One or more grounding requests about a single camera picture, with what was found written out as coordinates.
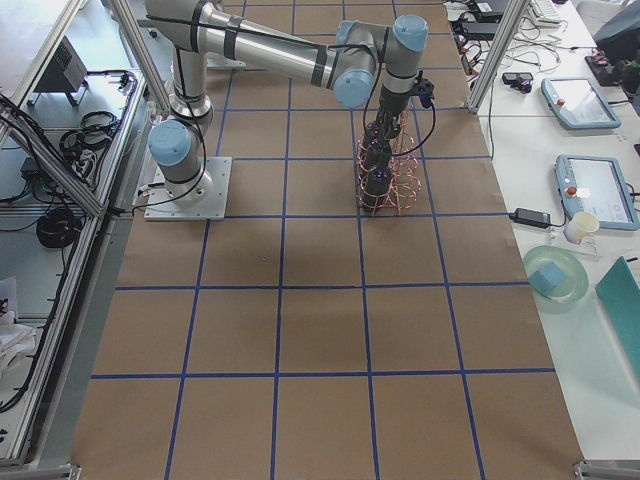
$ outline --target brown tile floor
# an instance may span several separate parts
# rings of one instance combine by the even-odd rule
[[[408,215],[361,216],[361,111],[264,70],[211,74],[228,218],[136,217],[72,460],[92,480],[573,478],[580,451],[443,8],[229,3],[327,43],[344,15],[426,16],[441,110],[423,190]],[[416,140],[430,117],[409,115]]]

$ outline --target translucent green plate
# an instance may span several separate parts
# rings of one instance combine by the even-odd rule
[[[589,278],[582,264],[571,252],[557,247],[541,245],[527,252],[522,259],[527,277],[531,277],[540,268],[553,262],[563,271],[566,278],[551,291],[543,293],[535,285],[532,288],[543,297],[558,303],[571,303],[580,300],[587,293]]]

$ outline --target white cup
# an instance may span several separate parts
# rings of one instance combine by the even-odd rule
[[[578,212],[564,227],[563,233],[568,242],[580,243],[584,237],[597,232],[599,228],[598,217],[589,212]]]

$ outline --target keyboard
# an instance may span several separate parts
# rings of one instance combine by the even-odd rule
[[[562,22],[551,0],[529,0],[527,10],[531,21],[538,27],[557,27]]]

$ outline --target black power adapter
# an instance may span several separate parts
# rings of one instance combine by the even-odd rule
[[[509,218],[514,223],[536,228],[549,228],[551,226],[551,216],[548,213],[527,210],[526,208],[516,208],[513,213],[509,214]]]

